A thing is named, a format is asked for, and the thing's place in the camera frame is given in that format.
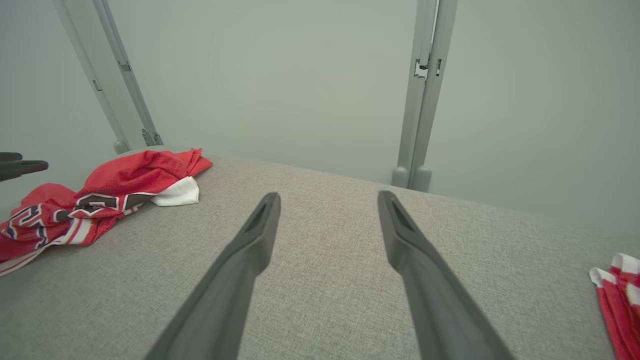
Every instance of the white stripe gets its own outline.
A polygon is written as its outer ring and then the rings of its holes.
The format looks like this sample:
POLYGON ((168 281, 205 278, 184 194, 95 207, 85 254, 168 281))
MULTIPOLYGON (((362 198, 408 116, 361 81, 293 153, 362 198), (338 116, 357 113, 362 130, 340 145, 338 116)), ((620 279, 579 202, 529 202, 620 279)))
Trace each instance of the white stripe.
POLYGON ((627 298, 632 305, 640 305, 640 288, 631 283, 628 283, 627 298))
POLYGON ((144 202, 141 202, 137 205, 132 206, 129 209, 126 209, 125 211, 123 211, 122 213, 126 216, 126 215, 131 215, 133 213, 135 213, 138 209, 140 209, 140 206, 144 205, 144 202))
POLYGON ((615 255, 611 266, 615 266, 622 270, 622 272, 628 272, 630 274, 638 274, 640 272, 640 263, 638 262, 638 259, 629 255, 615 255))
POLYGON ((89 234, 89 230, 91 229, 91 224, 93 222, 90 218, 78 219, 80 220, 80 228, 76 235, 71 239, 69 244, 79 244, 84 241, 86 236, 89 234))
POLYGON ((199 193, 198 182, 192 176, 187 176, 159 193, 151 202, 158 206, 197 204, 199 193))
POLYGON ((589 271, 589 277, 591 278, 591 282, 596 284, 599 288, 604 287, 603 280, 609 281, 613 284, 618 283, 615 276, 599 268, 592 268, 591 271, 589 271))
POLYGON ((36 251, 32 251, 29 254, 23 255, 19 258, 14 258, 11 260, 7 260, 4 263, 0 263, 0 276, 4 276, 6 274, 12 273, 16 270, 18 270, 19 268, 23 267, 24 265, 30 263, 32 260, 34 260, 38 255, 40 255, 47 247, 50 247, 51 245, 60 245, 61 243, 63 243, 61 241, 62 236, 60 236, 59 238, 53 240, 52 242, 48 243, 47 245, 44 245, 43 247, 39 248, 36 251))
POLYGON ((60 243, 66 244, 67 240, 69 240, 69 236, 71 236, 71 234, 74 233, 74 231, 76 230, 78 225, 80 225, 80 220, 82 220, 82 219, 72 218, 71 219, 71 226, 69 227, 69 230, 63 236, 60 236, 56 240, 60 240, 60 243))

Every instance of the red and white towel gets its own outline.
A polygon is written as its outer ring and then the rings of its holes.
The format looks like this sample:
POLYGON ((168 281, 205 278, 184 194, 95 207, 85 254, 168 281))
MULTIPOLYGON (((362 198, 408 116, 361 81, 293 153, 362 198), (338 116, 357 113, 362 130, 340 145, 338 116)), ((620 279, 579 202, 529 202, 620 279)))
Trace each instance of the red and white towel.
POLYGON ((198 202, 193 176, 211 167, 202 149, 174 154, 144 151, 96 168, 82 190, 44 184, 0 224, 0 276, 19 269, 51 245, 89 246, 117 219, 146 201, 159 206, 198 202))
POLYGON ((640 359, 640 261, 629 255, 613 258, 609 272, 592 268, 600 308, 618 360, 640 359))

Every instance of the white wall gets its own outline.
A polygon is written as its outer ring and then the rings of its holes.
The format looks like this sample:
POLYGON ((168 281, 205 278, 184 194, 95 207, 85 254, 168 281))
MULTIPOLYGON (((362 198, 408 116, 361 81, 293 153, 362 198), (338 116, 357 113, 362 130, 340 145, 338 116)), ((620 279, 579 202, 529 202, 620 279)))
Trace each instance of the white wall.
POLYGON ((638 19, 636 0, 460 0, 429 192, 640 234, 638 19))
POLYGON ((167 145, 389 183, 416 0, 110 0, 167 145))
POLYGON ((51 0, 0 3, 0 152, 49 170, 0 183, 0 206, 43 183, 77 186, 115 157, 115 136, 51 0))
POLYGON ((91 0, 53 0, 66 8, 71 23, 100 80, 106 99, 131 149, 146 147, 142 121, 113 55, 95 5, 91 0))

